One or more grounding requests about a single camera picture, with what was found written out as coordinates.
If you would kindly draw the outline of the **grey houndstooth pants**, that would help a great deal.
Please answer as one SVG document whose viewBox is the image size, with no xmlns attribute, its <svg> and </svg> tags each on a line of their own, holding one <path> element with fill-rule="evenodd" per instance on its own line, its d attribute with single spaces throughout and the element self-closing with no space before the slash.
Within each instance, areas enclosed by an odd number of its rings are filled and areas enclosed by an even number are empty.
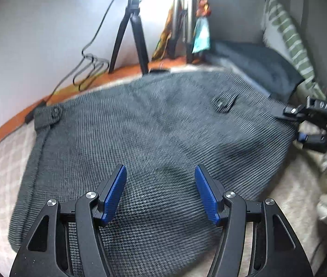
<svg viewBox="0 0 327 277">
<path fill-rule="evenodd" d="M 220 231 L 195 186 L 202 164 L 225 188 L 256 199 L 278 173 L 296 125 L 228 71 L 145 76 L 34 114 L 36 141 L 9 226 L 18 250 L 50 198 L 79 198 L 116 166 L 127 183 L 101 233 L 116 276 L 175 276 L 211 250 Z"/>
</svg>

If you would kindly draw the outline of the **folded dark cloth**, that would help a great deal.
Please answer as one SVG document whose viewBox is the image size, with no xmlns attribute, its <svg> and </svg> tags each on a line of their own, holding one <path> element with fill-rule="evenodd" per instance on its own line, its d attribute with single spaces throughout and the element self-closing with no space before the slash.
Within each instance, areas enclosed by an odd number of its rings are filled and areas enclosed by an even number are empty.
<svg viewBox="0 0 327 277">
<path fill-rule="evenodd" d="M 273 99 L 287 103 L 303 77 L 294 66 L 273 49 L 248 42 L 212 40 L 203 54 L 206 62 L 224 66 L 235 64 L 251 81 Z"/>
</svg>

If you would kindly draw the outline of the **green striped pillow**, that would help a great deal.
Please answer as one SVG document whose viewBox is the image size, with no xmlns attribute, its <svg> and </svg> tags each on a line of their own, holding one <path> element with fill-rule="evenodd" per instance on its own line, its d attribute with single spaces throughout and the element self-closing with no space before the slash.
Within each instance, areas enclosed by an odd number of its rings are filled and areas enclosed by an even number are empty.
<svg viewBox="0 0 327 277">
<path fill-rule="evenodd" d="M 261 29 L 265 46 L 278 52 L 303 77 L 297 87 L 298 95 L 326 99 L 315 79 L 315 70 L 301 36 L 291 16 L 278 0 L 265 1 Z"/>
</svg>

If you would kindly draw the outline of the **colourful doll figure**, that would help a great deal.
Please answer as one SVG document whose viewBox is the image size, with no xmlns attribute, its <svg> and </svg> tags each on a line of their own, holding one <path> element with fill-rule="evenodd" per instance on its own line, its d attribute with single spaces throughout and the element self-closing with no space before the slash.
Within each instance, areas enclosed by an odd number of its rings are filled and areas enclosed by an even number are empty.
<svg viewBox="0 0 327 277">
<path fill-rule="evenodd" d="M 208 17 L 211 8 L 208 0 L 197 0 L 196 23 L 192 53 L 197 54 L 210 49 L 210 28 Z"/>
</svg>

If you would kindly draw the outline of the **orange bed sheet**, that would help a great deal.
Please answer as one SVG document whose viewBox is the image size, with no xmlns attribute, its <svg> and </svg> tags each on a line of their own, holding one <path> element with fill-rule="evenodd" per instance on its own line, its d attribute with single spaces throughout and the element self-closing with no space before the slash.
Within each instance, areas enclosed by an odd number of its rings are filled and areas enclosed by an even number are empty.
<svg viewBox="0 0 327 277">
<path fill-rule="evenodd" d="M 188 66 L 188 64 L 186 63 L 185 56 L 178 57 L 177 59 L 174 60 L 163 59 L 148 64 L 149 69 L 172 69 L 172 68 L 182 68 L 186 66 Z M 142 74 L 140 72 L 140 66 L 138 64 L 121 67 L 114 70 L 112 74 L 104 73 L 98 75 L 95 81 L 91 83 L 89 89 L 94 89 L 99 86 L 104 86 L 106 84 L 110 84 L 112 82 L 121 79 L 127 79 L 129 77 L 141 76 L 141 75 Z M 67 100 L 73 96 L 76 96 L 79 93 L 80 92 L 78 92 L 75 86 L 69 85 L 62 89 L 58 89 L 58 91 L 51 98 L 49 98 L 49 96 L 45 96 L 44 98 L 28 106 L 27 108 L 24 108 L 24 110 L 17 113 L 15 116 L 13 116 L 11 119 L 9 119 L 0 127 L 0 142 L 5 137 L 13 133 L 15 130 L 17 130 L 20 126 L 24 124 L 25 116 L 30 111 L 34 110 L 34 108 L 38 104 L 40 104 L 41 100 L 47 101 L 47 105 L 49 106 Z"/>
</svg>

